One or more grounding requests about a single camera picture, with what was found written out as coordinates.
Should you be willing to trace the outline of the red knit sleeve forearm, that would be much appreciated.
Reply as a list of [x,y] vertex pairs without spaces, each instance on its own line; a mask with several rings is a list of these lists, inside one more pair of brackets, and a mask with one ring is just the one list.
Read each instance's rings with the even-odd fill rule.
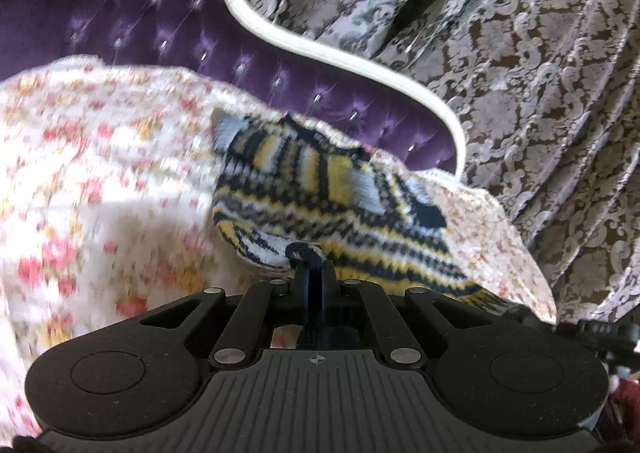
[[612,375],[608,397],[620,415],[626,435],[639,441],[639,381]]

